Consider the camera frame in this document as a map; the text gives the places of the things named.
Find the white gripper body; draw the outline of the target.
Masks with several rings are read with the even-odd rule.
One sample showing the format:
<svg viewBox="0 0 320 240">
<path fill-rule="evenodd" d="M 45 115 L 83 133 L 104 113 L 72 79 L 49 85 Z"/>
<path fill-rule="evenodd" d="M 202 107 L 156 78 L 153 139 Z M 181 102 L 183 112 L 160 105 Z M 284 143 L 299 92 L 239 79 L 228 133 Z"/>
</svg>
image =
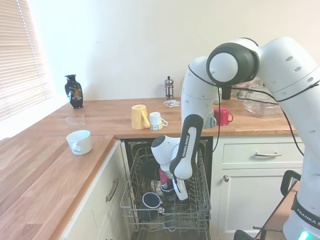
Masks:
<svg viewBox="0 0 320 240">
<path fill-rule="evenodd" d="M 184 201 L 188 199 L 187 188 L 184 180 L 174 177 L 172 180 L 172 184 L 173 184 L 175 193 L 180 201 Z"/>
</svg>

